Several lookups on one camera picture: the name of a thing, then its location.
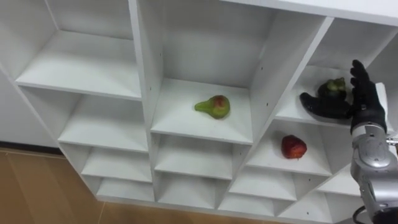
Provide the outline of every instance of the robotic arm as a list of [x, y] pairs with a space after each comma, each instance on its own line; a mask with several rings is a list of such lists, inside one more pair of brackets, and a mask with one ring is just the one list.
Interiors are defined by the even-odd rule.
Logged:
[[359, 184], [364, 207], [374, 224], [398, 223], [398, 162], [389, 151], [385, 112], [375, 84], [361, 62], [354, 60], [351, 69], [354, 101], [352, 116], [353, 159], [351, 175]]

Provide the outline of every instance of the black glove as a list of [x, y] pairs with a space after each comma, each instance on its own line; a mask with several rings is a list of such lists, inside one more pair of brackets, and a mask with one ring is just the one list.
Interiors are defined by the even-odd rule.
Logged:
[[348, 117], [352, 116], [351, 132], [360, 123], [374, 123], [384, 128], [387, 132], [385, 112], [380, 104], [376, 91], [376, 85], [369, 79], [369, 74], [363, 64], [353, 60], [353, 68], [350, 73], [354, 101], [348, 111]]

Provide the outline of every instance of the shelf compartment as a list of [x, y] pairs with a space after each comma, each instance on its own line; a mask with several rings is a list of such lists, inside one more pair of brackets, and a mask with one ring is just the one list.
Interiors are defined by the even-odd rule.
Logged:
[[[317, 95], [317, 88], [329, 79], [344, 77], [346, 85], [349, 85], [351, 75], [347, 70], [338, 70], [334, 68], [323, 68], [316, 66], [306, 66], [300, 79], [295, 86], [289, 91], [285, 101], [276, 114], [276, 119], [284, 121], [295, 121], [300, 123], [317, 124], [331, 127], [341, 127], [349, 129], [351, 120], [337, 120], [322, 118], [308, 113], [300, 102], [300, 94], [307, 92], [312, 96]], [[352, 101], [351, 90], [347, 89], [347, 100]], [[394, 131], [394, 128], [387, 121], [388, 132]]]
[[58, 140], [147, 152], [141, 102], [83, 95]]
[[[193, 109], [196, 103], [215, 95], [224, 95], [231, 103], [231, 112], [224, 119], [214, 119]], [[165, 78], [151, 131], [252, 144], [249, 91], [243, 88]]]
[[274, 216], [274, 204], [271, 199], [247, 195], [227, 194], [219, 210]]
[[[290, 134], [307, 144], [307, 151], [300, 159], [286, 159], [282, 155], [282, 138]], [[318, 126], [288, 121], [274, 120], [271, 123], [246, 165], [305, 174], [331, 175]]]
[[397, 32], [394, 26], [335, 18], [308, 64], [349, 71], [358, 59], [367, 67]]
[[334, 223], [325, 194], [314, 192], [293, 204], [279, 217], [323, 223]]
[[254, 167], [245, 167], [229, 192], [282, 200], [297, 199], [291, 173]]
[[343, 169], [339, 174], [332, 177], [328, 182], [318, 188], [321, 192], [360, 196], [358, 183], [349, 172], [349, 167]]
[[163, 135], [155, 170], [232, 179], [232, 144]]
[[168, 173], [160, 174], [159, 179], [158, 202], [198, 208], [215, 208], [220, 186], [220, 182], [217, 180]]
[[117, 197], [148, 202], [155, 201], [152, 184], [112, 178], [102, 179], [96, 196], [98, 198]]
[[352, 217], [355, 210], [362, 205], [363, 202], [359, 197], [312, 192], [292, 204], [278, 217], [338, 223]]
[[58, 31], [16, 83], [141, 100], [132, 40]]
[[96, 147], [91, 149], [81, 174], [152, 182], [148, 155]]

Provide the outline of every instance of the green pear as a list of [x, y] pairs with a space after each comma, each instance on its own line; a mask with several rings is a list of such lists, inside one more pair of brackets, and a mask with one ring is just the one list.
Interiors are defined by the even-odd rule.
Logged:
[[214, 119], [224, 118], [230, 111], [229, 100], [223, 95], [213, 96], [210, 99], [197, 103], [195, 111], [207, 113]]

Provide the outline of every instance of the red apple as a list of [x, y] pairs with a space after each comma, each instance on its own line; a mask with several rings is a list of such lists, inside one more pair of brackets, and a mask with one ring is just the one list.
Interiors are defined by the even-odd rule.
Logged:
[[307, 145], [298, 137], [289, 135], [282, 139], [282, 154], [287, 159], [300, 159], [306, 151]]

